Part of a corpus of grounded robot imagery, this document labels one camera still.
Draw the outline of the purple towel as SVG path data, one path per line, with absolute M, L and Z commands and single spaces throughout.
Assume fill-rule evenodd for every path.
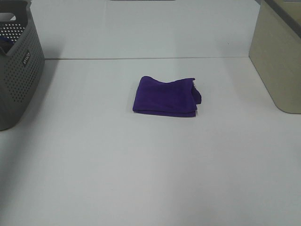
M 161 82 L 150 76 L 143 76 L 136 91 L 133 111 L 149 115 L 195 117 L 197 105 L 202 103 L 202 96 L 196 89 L 194 80 L 185 78 Z

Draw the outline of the grey perforated plastic basket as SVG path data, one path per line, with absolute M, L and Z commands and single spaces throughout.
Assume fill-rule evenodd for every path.
M 14 42 L 8 52 L 0 48 L 0 129 L 14 127 L 39 84 L 45 58 L 29 0 L 2 0 L 1 13 L 15 20 L 0 23 L 0 36 Z

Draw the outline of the purple cloth inside grey basket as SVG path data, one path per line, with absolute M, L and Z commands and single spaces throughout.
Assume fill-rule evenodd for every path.
M 12 46 L 14 45 L 14 42 L 6 37 L 0 36 L 0 47 L 3 49 L 4 52 L 8 52 Z

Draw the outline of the beige plastic basket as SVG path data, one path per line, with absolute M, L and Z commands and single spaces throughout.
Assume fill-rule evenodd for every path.
M 301 2 L 263 0 L 249 58 L 275 106 L 301 112 Z

